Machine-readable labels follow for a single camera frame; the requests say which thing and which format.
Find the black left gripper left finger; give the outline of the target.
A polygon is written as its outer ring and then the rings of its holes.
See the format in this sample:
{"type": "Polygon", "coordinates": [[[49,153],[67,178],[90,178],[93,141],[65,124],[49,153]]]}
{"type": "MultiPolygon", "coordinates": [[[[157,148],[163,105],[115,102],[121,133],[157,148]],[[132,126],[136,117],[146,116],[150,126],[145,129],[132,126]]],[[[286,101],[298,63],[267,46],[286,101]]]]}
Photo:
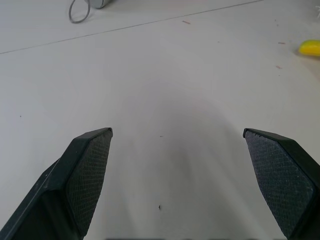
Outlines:
{"type": "Polygon", "coordinates": [[[82,240],[103,188],[113,130],[86,132],[32,186],[0,231],[2,240],[82,240]]]}

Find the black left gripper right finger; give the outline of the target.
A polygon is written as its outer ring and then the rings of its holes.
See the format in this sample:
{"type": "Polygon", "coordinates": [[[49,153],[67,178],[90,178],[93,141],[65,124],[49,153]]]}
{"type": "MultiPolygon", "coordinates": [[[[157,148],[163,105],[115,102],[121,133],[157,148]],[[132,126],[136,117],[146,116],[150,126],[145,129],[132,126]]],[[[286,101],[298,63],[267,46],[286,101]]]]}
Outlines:
{"type": "Polygon", "coordinates": [[[293,139],[262,130],[243,131],[256,180],[288,240],[320,238],[320,166],[293,139]]]}

